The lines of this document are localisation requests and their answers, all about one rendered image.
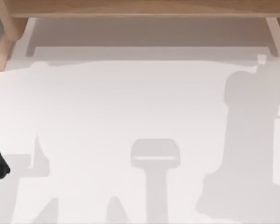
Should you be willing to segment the pulled-out wooden drawer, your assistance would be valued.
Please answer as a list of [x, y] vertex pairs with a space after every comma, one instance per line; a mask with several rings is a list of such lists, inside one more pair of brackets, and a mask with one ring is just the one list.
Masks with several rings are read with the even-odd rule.
[[37, 47], [261, 47], [278, 54], [264, 18], [43, 18], [27, 55]]

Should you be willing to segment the wooden cupboard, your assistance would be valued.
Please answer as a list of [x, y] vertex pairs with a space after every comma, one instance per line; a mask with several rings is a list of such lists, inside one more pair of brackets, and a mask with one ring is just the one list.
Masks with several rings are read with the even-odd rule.
[[0, 28], [9, 45], [29, 18], [193, 17], [280, 21], [280, 0], [0, 0]]

